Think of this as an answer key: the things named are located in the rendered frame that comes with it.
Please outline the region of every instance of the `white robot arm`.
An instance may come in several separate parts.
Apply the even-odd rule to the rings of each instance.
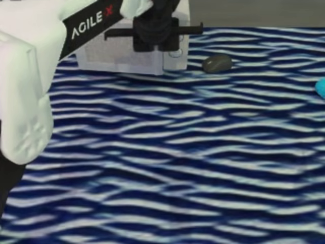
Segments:
[[[151,6],[151,0],[0,3],[1,151],[7,159],[27,164],[48,144],[53,118],[47,92],[59,60]]]

